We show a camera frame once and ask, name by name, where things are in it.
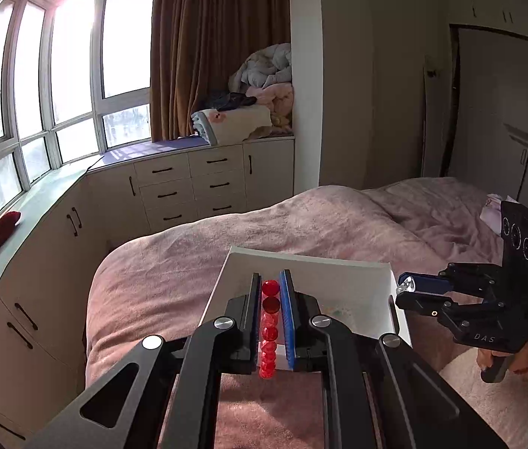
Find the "white rectangular tray box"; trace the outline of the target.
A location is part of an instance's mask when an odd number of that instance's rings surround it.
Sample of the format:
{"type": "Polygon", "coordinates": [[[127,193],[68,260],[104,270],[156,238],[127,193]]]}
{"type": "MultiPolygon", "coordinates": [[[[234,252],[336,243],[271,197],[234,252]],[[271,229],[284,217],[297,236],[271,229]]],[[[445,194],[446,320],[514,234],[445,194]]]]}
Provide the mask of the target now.
{"type": "Polygon", "coordinates": [[[257,367],[252,374],[271,379],[292,371],[285,356],[280,273],[290,270],[294,288],[308,311],[308,367],[333,380],[355,383],[406,378],[419,358],[410,344],[404,315],[395,309],[397,284],[386,263],[316,259],[232,248],[224,262],[200,326],[186,339],[178,371],[181,384],[200,396],[217,395],[220,376],[240,374],[238,328],[252,273],[262,278],[257,367]]]}

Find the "pink bed blanket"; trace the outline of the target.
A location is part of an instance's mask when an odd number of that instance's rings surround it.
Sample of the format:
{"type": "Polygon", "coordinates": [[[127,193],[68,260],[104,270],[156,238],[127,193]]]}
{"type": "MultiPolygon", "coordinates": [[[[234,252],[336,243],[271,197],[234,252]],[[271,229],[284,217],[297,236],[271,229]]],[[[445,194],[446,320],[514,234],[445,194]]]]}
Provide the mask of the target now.
{"type": "MultiPolygon", "coordinates": [[[[454,178],[376,190],[319,187],[278,205],[180,225],[129,241],[102,261],[86,315],[86,387],[145,336],[188,336],[231,246],[390,263],[435,274],[447,263],[500,263],[502,242],[481,220],[486,193],[454,178]]],[[[439,372],[467,351],[449,331],[408,314],[414,350],[439,372]]],[[[224,375],[215,448],[323,448],[318,374],[272,380],[224,375]]]]}

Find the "fluffy pink sleeve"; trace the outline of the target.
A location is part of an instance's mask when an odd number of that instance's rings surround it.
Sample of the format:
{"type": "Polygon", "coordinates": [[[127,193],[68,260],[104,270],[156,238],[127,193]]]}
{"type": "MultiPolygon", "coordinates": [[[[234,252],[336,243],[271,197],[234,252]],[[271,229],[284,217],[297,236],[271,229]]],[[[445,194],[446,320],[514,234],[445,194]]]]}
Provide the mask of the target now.
{"type": "Polygon", "coordinates": [[[509,448],[528,448],[528,381],[507,373],[502,382],[481,380],[476,349],[467,350],[439,372],[482,416],[509,448]]]}

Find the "grey wardrobe doors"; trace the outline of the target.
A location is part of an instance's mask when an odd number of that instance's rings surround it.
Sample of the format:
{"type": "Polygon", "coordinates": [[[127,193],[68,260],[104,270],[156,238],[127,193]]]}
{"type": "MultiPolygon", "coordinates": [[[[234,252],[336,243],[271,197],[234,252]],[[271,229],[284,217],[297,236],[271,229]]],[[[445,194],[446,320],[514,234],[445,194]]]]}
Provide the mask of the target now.
{"type": "Polygon", "coordinates": [[[456,25],[452,56],[442,174],[528,207],[528,39],[456,25]]]}

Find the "white pillow with flower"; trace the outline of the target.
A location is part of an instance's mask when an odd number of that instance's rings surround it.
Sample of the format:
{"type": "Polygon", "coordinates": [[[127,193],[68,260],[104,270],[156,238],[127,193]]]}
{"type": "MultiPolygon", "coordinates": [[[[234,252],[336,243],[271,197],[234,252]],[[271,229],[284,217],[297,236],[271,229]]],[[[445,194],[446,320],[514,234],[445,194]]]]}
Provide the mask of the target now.
{"type": "Polygon", "coordinates": [[[269,108],[258,104],[226,112],[198,110],[191,120],[194,131],[210,146],[241,143],[256,129],[272,125],[269,108]]]}

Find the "beige window seat cabinets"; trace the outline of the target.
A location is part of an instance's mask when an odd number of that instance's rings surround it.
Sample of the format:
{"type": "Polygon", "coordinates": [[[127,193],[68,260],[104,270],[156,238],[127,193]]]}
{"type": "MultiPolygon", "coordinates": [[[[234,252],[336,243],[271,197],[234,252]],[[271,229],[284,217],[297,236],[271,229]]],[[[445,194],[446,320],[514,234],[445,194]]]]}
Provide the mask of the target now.
{"type": "Polygon", "coordinates": [[[110,251],[293,192],[288,137],[139,143],[42,180],[0,249],[0,443],[24,446],[82,390],[90,284],[110,251]]]}

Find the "pile of clothes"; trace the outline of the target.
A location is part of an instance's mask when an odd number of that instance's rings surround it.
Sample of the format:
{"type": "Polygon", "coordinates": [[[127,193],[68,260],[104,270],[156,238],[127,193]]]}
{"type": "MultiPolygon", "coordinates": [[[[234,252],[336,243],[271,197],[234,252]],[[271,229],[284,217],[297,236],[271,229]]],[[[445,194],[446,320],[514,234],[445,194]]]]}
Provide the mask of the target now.
{"type": "Polygon", "coordinates": [[[227,88],[227,92],[222,95],[211,97],[204,110],[226,112],[254,104],[270,110],[272,125],[256,129],[244,141],[292,133],[294,86],[290,44],[275,44],[251,54],[228,79],[227,88]]]}

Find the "brown right curtain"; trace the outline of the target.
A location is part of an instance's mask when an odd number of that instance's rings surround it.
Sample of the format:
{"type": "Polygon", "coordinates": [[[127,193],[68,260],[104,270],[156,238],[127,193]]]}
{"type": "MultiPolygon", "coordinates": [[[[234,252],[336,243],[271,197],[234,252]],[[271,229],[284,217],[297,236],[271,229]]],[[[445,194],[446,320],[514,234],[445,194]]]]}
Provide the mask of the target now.
{"type": "Polygon", "coordinates": [[[289,0],[153,0],[153,141],[189,136],[192,114],[251,54],[290,38],[289,0]]]}

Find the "bay window frame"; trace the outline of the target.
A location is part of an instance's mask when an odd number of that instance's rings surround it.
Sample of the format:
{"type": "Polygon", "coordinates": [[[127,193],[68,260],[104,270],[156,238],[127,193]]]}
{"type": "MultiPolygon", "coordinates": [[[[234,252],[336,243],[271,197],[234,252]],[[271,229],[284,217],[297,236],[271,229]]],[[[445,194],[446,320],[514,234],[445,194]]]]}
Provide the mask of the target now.
{"type": "Polygon", "coordinates": [[[48,173],[150,138],[153,0],[0,1],[0,215],[48,173]]]}

